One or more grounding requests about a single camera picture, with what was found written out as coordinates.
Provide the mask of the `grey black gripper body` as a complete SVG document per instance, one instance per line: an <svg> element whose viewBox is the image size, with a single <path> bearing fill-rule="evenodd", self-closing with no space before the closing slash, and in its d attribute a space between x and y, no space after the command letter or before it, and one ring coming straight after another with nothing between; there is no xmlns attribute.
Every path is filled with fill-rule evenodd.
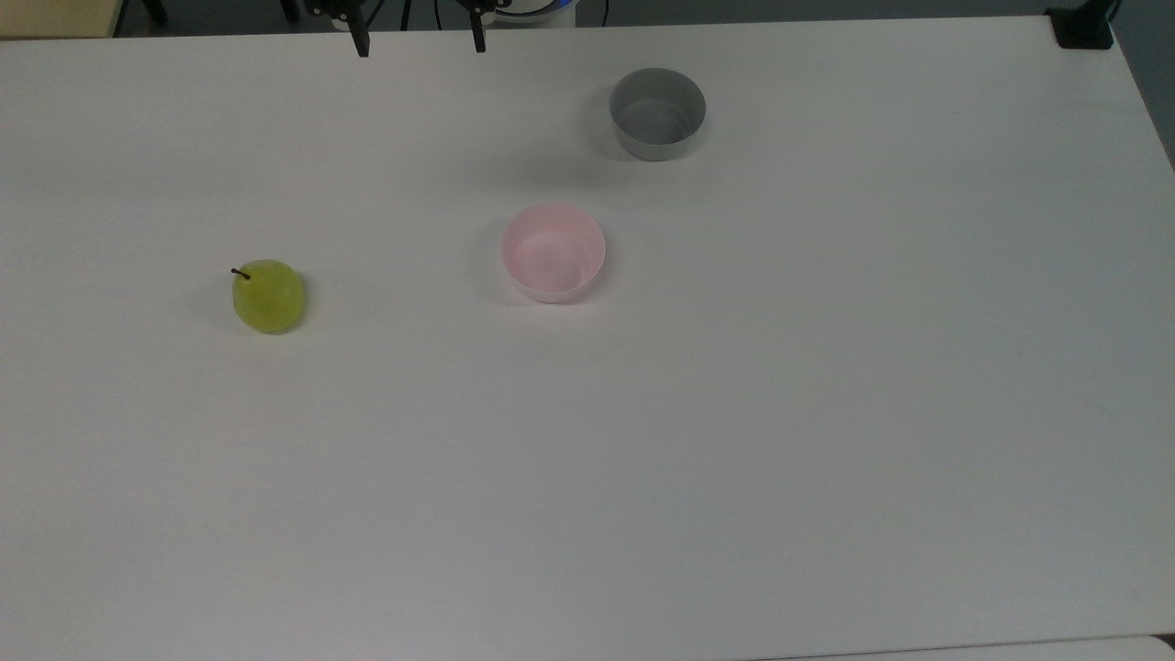
<svg viewBox="0 0 1175 661"><path fill-rule="evenodd" d="M307 1L306 11L315 16L350 18L358 16L364 8L365 1ZM474 16L494 18L501 9L501 1L458 1L458 4Z"/></svg>

